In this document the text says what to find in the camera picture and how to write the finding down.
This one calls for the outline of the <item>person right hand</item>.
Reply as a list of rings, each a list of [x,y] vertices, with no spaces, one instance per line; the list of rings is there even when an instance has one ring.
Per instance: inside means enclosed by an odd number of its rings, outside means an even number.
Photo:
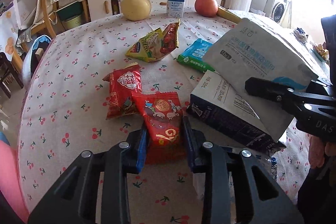
[[[324,164],[324,156],[335,156],[336,145],[335,143],[324,143],[319,137],[310,136],[309,139],[309,164],[310,167],[321,168]]]

